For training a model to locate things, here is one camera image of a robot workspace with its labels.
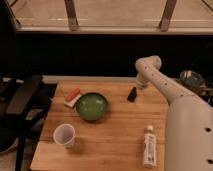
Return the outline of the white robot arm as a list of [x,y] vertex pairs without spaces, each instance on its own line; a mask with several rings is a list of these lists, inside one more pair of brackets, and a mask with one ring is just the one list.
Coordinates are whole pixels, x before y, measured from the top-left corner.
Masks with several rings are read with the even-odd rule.
[[164,171],[213,171],[213,107],[162,74],[159,56],[135,62],[137,84],[155,86],[169,107],[165,127]]

